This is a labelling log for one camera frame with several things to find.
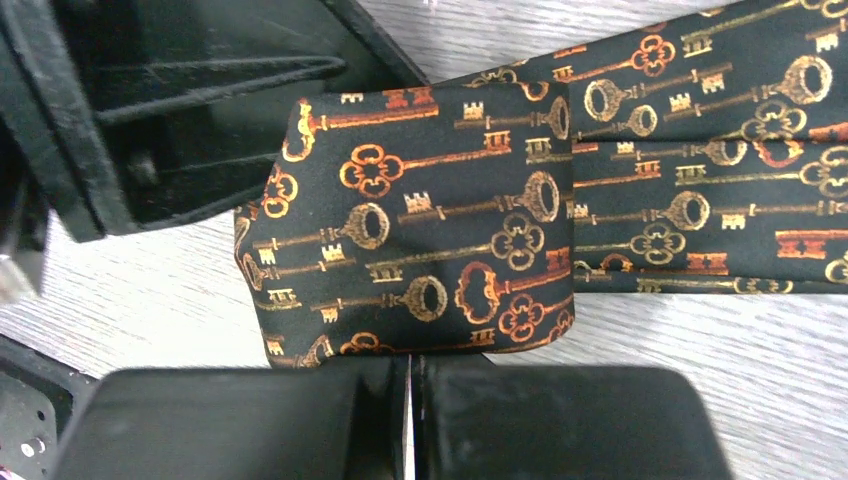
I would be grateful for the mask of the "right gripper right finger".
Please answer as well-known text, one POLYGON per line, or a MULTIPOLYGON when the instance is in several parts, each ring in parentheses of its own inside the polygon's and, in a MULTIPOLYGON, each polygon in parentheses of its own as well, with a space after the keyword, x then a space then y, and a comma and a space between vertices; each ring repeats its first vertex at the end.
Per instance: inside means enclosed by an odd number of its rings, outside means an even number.
POLYGON ((732 475, 699 393, 673 370, 431 356, 411 388, 421 479, 732 475))

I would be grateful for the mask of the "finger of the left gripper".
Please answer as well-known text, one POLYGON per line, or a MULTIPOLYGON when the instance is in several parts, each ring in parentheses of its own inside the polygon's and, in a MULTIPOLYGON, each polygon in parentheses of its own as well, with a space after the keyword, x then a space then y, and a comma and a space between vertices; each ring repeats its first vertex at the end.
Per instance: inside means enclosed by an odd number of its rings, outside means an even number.
POLYGON ((1 174, 79 242, 261 193, 293 104, 420 86, 356 1, 5 1, 1 174))

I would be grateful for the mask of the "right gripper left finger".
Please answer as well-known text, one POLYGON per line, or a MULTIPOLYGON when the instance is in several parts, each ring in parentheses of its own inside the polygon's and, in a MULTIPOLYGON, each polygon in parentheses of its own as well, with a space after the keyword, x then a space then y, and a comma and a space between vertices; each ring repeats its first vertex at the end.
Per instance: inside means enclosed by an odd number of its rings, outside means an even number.
POLYGON ((72 420, 50 477, 400 479, 403 406, 388 357, 117 371, 72 420))

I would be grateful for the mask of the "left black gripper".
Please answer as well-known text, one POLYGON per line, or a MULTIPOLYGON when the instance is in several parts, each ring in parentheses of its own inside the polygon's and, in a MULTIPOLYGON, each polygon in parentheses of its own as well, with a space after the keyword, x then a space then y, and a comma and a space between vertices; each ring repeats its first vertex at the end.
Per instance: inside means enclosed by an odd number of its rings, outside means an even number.
POLYGON ((1 303, 41 292, 49 205, 12 134, 1 127, 1 303))

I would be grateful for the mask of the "black key pattern tie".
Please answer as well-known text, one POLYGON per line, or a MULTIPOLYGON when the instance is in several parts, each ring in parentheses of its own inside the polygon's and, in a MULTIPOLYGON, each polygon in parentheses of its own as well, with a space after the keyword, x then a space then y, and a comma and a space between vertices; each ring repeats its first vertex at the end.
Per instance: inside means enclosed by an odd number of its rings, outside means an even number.
POLYGON ((578 292, 847 289, 847 5, 297 100, 234 256, 275 367, 547 345, 578 292))

